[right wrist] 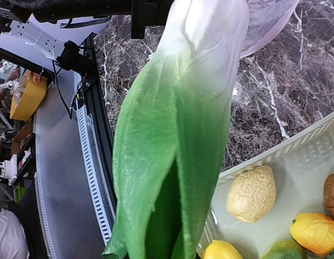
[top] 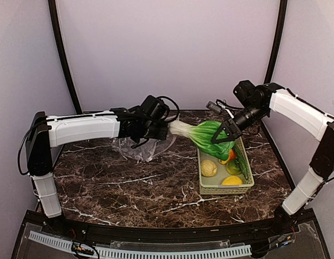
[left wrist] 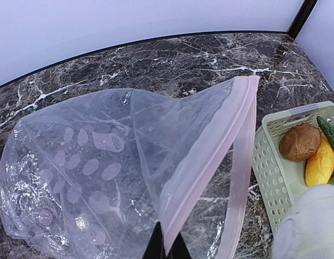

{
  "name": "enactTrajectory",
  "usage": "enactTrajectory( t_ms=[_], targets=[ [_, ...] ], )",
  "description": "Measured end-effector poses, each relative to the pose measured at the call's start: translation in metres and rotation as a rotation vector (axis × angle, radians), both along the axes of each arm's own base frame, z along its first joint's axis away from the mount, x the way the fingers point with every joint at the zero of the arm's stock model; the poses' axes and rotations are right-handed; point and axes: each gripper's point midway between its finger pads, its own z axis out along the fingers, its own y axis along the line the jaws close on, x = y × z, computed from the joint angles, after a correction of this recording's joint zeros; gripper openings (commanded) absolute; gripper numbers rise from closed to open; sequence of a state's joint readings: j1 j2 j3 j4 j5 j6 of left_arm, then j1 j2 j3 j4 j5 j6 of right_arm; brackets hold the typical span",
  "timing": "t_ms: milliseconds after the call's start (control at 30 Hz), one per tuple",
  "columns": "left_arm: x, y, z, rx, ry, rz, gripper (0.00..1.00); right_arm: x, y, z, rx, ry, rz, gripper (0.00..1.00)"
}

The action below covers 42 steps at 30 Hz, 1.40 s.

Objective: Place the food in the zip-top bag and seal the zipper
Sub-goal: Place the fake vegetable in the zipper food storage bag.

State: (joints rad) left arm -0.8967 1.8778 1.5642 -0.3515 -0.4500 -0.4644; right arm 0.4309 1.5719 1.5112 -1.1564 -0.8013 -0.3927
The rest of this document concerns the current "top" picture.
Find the clear dotted zip top bag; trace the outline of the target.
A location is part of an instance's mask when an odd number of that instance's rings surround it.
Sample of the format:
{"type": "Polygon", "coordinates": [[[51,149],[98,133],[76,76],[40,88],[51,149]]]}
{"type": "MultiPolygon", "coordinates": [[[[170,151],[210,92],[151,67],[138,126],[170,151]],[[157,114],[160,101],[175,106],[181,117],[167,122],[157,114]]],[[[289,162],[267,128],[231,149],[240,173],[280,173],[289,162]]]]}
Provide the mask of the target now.
{"type": "Polygon", "coordinates": [[[137,161],[149,162],[153,158],[166,150],[175,142],[176,136],[169,132],[169,123],[165,120],[148,120],[145,118],[127,119],[120,122],[119,137],[113,139],[113,149],[126,158],[137,161]],[[140,139],[139,142],[133,141],[129,135],[130,128],[136,124],[151,124],[152,122],[166,122],[168,124],[168,133],[166,140],[140,139]]]}

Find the green cucumber toy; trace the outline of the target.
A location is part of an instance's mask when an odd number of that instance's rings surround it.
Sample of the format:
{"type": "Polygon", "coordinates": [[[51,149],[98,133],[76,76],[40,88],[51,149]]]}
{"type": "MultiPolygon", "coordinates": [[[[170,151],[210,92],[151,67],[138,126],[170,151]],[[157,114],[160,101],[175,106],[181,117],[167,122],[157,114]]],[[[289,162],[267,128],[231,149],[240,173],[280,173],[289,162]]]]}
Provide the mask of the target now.
{"type": "Polygon", "coordinates": [[[249,166],[249,162],[247,161],[245,155],[240,151],[235,151],[235,154],[236,154],[236,162],[244,176],[244,178],[246,180],[248,180],[250,178],[250,173],[249,173],[249,169],[250,169],[250,166],[249,166]]]}

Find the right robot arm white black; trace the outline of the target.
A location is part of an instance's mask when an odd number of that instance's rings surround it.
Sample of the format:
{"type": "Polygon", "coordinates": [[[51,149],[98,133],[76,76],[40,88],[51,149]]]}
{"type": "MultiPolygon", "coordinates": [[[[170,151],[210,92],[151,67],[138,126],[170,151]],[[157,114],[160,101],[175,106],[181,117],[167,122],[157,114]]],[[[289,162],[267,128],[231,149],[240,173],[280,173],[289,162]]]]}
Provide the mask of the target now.
{"type": "Polygon", "coordinates": [[[215,129],[213,144],[238,139],[245,129],[271,113],[293,122],[318,143],[304,176],[275,209],[269,223],[274,234],[281,234],[296,221],[304,206],[316,197],[334,172],[334,116],[277,83],[255,86],[243,80],[234,87],[233,94],[243,109],[215,129]]]}

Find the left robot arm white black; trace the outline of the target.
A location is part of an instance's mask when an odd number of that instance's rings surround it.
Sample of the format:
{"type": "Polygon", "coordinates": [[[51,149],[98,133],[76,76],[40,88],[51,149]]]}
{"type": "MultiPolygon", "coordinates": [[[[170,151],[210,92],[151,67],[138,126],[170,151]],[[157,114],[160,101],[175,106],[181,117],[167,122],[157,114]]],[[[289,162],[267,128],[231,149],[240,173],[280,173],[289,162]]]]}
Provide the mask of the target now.
{"type": "Polygon", "coordinates": [[[132,140],[138,148],[149,140],[165,140],[168,133],[169,106],[162,97],[149,95],[141,105],[112,108],[109,111],[70,116],[35,114],[24,137],[28,174],[32,177],[49,226],[58,235],[70,231],[64,219],[53,178],[52,148],[77,141],[109,138],[132,140]]]}

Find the pale green plastic basket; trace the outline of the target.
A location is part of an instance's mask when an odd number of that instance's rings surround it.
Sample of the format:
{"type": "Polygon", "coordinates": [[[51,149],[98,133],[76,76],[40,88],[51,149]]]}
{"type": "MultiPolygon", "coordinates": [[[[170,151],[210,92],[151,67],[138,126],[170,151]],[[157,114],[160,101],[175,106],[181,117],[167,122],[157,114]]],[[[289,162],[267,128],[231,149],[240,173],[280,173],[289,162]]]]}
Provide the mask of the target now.
{"type": "MultiPolygon", "coordinates": [[[[248,157],[246,154],[246,150],[242,141],[242,138],[239,138],[235,141],[235,145],[233,147],[234,152],[240,150],[246,157],[247,161],[248,157]]],[[[246,180],[243,174],[237,175],[243,181],[243,184],[238,186],[223,186],[221,185],[222,181],[231,176],[227,170],[226,165],[222,165],[219,162],[219,159],[208,155],[199,149],[197,149],[197,160],[198,160],[198,167],[199,167],[199,188],[200,194],[204,195],[234,195],[234,194],[244,194],[246,193],[253,185],[254,185],[254,178],[251,171],[251,166],[249,162],[249,173],[250,178],[246,180]],[[214,177],[204,177],[201,174],[201,162],[203,160],[211,160],[217,166],[217,174],[214,177]]]]}

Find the beige wrinkled round food toy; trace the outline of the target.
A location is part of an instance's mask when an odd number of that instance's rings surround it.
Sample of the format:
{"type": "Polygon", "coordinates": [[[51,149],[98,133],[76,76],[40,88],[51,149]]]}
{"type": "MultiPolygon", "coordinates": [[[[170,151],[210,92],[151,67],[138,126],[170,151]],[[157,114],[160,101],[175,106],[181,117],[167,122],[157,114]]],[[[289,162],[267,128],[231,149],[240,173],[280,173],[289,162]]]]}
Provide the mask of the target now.
{"type": "Polygon", "coordinates": [[[201,162],[201,174],[204,177],[214,177],[217,174],[217,166],[211,160],[203,160],[201,162]]]}

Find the bok choy toy green white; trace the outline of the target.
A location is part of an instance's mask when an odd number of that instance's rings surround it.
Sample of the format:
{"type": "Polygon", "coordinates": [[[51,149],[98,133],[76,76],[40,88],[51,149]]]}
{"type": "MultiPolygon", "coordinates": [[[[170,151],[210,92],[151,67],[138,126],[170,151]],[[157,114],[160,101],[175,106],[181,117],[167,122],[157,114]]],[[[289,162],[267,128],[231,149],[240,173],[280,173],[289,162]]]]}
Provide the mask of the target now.
{"type": "Polygon", "coordinates": [[[169,124],[169,131],[171,134],[190,139],[202,152],[225,161],[229,159],[230,150],[234,147],[235,142],[211,143],[211,138],[220,125],[220,122],[211,120],[196,126],[176,120],[169,124]]]}

